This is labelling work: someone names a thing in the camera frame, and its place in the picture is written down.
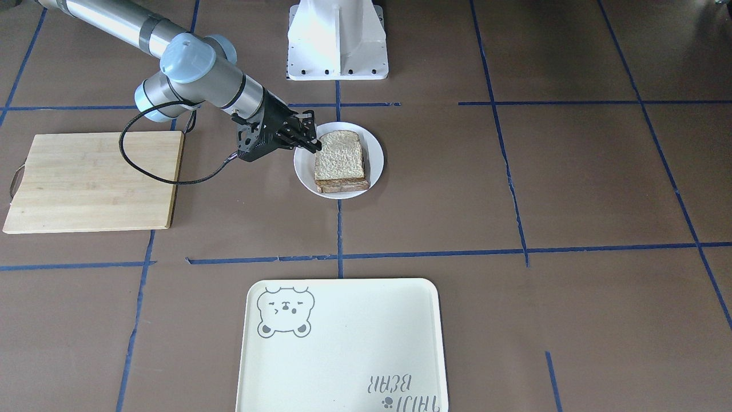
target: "wooden cutting board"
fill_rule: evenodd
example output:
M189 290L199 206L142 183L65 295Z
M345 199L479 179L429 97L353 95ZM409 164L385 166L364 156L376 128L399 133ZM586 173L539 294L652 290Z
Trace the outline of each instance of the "wooden cutting board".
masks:
M176 186L128 165L119 133L40 134L26 160L3 232L59 233L166 229ZM178 177L183 133L130 132L127 155L168 180Z

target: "rectangular tray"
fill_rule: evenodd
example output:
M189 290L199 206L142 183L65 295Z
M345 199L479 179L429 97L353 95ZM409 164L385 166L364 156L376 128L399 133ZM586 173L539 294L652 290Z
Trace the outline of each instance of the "rectangular tray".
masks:
M447 412L426 279L261 281L247 294L237 412Z

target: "black cable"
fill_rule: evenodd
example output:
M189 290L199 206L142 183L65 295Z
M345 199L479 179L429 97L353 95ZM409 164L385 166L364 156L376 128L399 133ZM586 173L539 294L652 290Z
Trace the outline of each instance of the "black cable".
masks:
M122 129L122 132L119 134L119 152L122 154L122 157L123 157L124 161L127 162L127 164L132 166L138 172L146 175L147 177L151 177L152 179L155 179L158 182L167 183L169 185L195 185L196 183L205 182L208 179L211 179L212 177L216 176L219 172L221 172L221 170L223 170L224 167L226 167L227 164L229 164L229 162L231 162L233 159L236 158L237 152L231 153L226 158L226 160L224 160L224 162L221 164L221 166L219 166L219 168L216 169L215 172L209 174L206 177L202 177L201 179L196 179L196 180L167 180L167 179L163 179L162 177L155 176L154 174L152 174L152 173L146 171L145 169L142 169L140 166L136 165L134 162L132 162L130 160L130 158L127 157L127 153L124 151L124 135L127 134L127 131L132 127L132 125L135 124L135 122L137 122L139 119L141 119L143 116L150 113L151 111L156 111L156 110L159 110L159 109L162 109L165 107L175 106L175 105L179 105L179 104L184 104L186 106L195 106L195 103L192 103L192 102L188 102L185 100L175 100L172 102L167 102L167 103L162 103L162 104L159 104L156 106L152 106L151 108L145 109L145 110L141 111L140 113L138 113L136 116L134 116L132 118L132 120L130 120L127 123L127 125L124 126L124 128ZM195 111L191 114L191 117L188 119L188 125L186 125L186 130L191 131L194 126L195 126Z

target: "light blue joint cap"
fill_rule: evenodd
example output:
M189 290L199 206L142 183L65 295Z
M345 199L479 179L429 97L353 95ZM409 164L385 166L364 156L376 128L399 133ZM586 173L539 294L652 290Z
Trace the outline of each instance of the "light blue joint cap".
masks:
M236 64L236 49L234 48L234 45L231 44L229 39L222 36L221 34L212 34L210 36L206 36L209 39L216 40L216 43L219 43L222 49L224 49L224 54L226 55L226 59L233 65Z
M191 33L181 33L165 48L160 70L176 83L191 83L204 77L214 67L216 52Z
M143 81L137 89L135 89L135 105L137 105L139 111L145 111L152 107L152 102L145 95L145 82ZM153 122L165 123L170 122L173 117L165 116L160 113L160 110L154 110L146 114L145 117L152 120Z

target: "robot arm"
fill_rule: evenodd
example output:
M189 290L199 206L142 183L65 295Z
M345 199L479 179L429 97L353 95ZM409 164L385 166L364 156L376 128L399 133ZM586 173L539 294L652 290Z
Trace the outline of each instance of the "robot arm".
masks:
M254 161L275 149L316 152L312 111L298 114L236 66L234 46L220 35L201 38L129 0L37 0L90 23L160 59L160 71L135 91L143 111L184 101L146 115L167 122L208 101L236 123L238 157Z

